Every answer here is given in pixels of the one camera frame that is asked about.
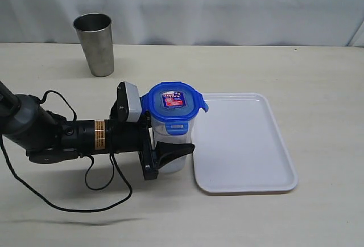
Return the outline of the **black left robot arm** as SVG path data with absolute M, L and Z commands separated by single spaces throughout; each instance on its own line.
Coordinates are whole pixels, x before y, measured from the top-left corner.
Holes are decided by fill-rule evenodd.
M 1 135 L 26 150 L 33 163 L 52 164 L 97 154 L 137 152 L 145 180 L 154 180 L 170 162 L 191 154 L 192 143 L 152 145 L 148 113 L 142 113 L 138 88 L 117 87 L 107 120 L 68 121 L 44 110 L 45 98 L 13 94 L 1 85 Z

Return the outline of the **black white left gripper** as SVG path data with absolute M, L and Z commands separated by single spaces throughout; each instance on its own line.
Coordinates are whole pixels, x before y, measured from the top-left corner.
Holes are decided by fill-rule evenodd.
M 159 171 L 178 172 L 185 166 L 187 155 L 193 153 L 192 143 L 157 142 L 156 164 L 146 116 L 138 122 L 127 122 L 128 106 L 125 82 L 117 86 L 117 98 L 109 116 L 110 144 L 114 153 L 137 152 L 145 180 L 155 180 Z

